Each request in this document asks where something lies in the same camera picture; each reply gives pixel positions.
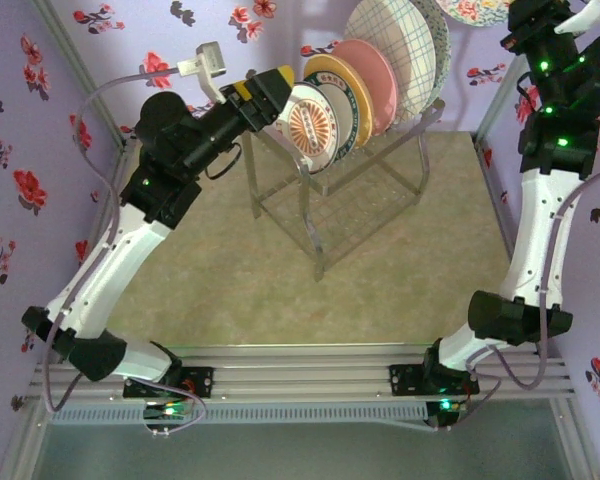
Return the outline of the white plate orange sunburst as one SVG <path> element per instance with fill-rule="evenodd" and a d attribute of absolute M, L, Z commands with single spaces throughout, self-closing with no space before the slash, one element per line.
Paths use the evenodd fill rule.
<path fill-rule="evenodd" d="M 311 174 L 334 161 L 338 122 L 331 102 L 316 86 L 297 82 L 274 128 L 304 156 Z"/>

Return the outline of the white floral plate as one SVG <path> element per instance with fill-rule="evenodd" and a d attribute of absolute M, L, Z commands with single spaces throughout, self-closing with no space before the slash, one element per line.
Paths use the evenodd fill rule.
<path fill-rule="evenodd" d="M 441 10 L 456 21 L 472 27 L 492 27 L 508 19 L 515 0 L 435 0 Z"/>

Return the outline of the yellow plate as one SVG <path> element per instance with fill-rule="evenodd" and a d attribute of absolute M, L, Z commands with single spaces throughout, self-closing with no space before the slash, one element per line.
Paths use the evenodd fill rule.
<path fill-rule="evenodd" d="M 374 109 L 371 95 L 362 77 L 348 62 L 333 54 L 317 54 L 304 67 L 306 80 L 320 72 L 338 76 L 352 91 L 358 112 L 358 132 L 355 138 L 355 146 L 364 146 L 372 135 Z"/>

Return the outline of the white plaid plate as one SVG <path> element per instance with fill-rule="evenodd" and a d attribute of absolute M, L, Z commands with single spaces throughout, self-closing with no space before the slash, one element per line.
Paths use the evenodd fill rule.
<path fill-rule="evenodd" d="M 397 82 L 395 121 L 419 115 L 433 90 L 436 54 L 429 26 L 410 0 L 360 0 L 344 37 L 363 40 L 389 62 Z"/>

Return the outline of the white plate green rim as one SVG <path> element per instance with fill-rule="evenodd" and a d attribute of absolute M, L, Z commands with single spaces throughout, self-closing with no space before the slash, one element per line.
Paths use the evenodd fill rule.
<path fill-rule="evenodd" d="M 305 81 L 316 86 L 333 107 L 338 127 L 338 149 L 333 162 L 338 163 L 354 148 L 359 132 L 360 113 L 353 89 L 341 76 L 328 71 L 311 73 Z"/>

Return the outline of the pink plate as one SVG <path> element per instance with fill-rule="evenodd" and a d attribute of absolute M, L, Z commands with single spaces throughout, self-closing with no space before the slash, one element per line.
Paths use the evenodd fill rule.
<path fill-rule="evenodd" d="M 384 133 L 396 118 L 398 103 L 397 80 L 388 60 L 380 50 L 360 39 L 341 41 L 333 54 L 347 62 L 363 80 L 374 110 L 372 134 Z"/>

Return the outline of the small circuit board green LED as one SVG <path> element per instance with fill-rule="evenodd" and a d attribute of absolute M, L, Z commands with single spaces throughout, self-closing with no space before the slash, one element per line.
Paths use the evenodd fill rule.
<path fill-rule="evenodd" d="M 435 430 L 449 431 L 466 414 L 464 401 L 442 399 L 426 403 L 427 419 L 425 423 Z"/>
<path fill-rule="evenodd" d="M 144 420 L 184 420 L 192 410 L 190 401 L 149 401 L 143 411 Z"/>

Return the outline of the aluminium frame post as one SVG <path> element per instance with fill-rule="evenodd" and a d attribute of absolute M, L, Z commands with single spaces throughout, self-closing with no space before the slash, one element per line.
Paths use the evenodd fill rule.
<path fill-rule="evenodd" d="M 62 24 L 59 15 L 52 6 L 50 0 L 28 0 L 34 7 L 42 23 L 53 37 L 63 57 L 68 62 L 71 71 L 77 80 L 80 89 L 84 94 L 92 93 L 97 85 L 94 82 L 85 62 L 83 61 L 75 43 L 70 38 L 68 30 Z M 96 116 L 104 122 L 109 132 L 110 137 L 115 144 L 122 149 L 125 145 L 125 140 L 115 125 L 114 118 L 101 97 L 94 99 L 91 102 L 91 109 L 96 113 Z"/>

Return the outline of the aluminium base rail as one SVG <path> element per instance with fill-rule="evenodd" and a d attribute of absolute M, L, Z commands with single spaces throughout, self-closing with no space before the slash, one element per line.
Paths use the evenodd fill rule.
<path fill-rule="evenodd" d="M 420 364 L 424 345 L 334 344 L 261 345 L 173 348 L 185 366 L 214 369 L 212 403 L 278 402 L 381 402 L 406 400 L 391 394 L 389 369 L 394 364 Z M 539 357 L 534 346 L 503 352 L 515 374 L 524 382 L 537 373 Z M 575 396 L 568 369 L 561 358 L 547 362 L 543 382 L 534 390 L 520 389 L 495 355 L 481 360 L 477 371 L 502 378 L 492 400 L 571 398 Z M 77 375 L 68 364 L 50 368 L 54 399 Z M 69 401 L 122 402 L 124 380 L 109 377 L 100 382 L 81 380 Z"/>

